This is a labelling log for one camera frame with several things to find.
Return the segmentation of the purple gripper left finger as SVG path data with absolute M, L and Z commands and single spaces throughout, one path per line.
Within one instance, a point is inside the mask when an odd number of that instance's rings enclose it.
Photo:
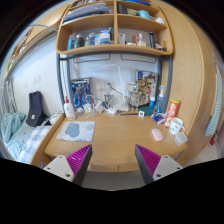
M 92 145 L 89 144 L 68 156 L 57 156 L 44 170 L 81 186 L 91 157 Z

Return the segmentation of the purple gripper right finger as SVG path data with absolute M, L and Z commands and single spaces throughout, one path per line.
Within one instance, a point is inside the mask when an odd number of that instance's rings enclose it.
M 145 184 L 150 184 L 182 169 L 169 155 L 159 156 L 153 151 L 135 145 L 135 156 Z

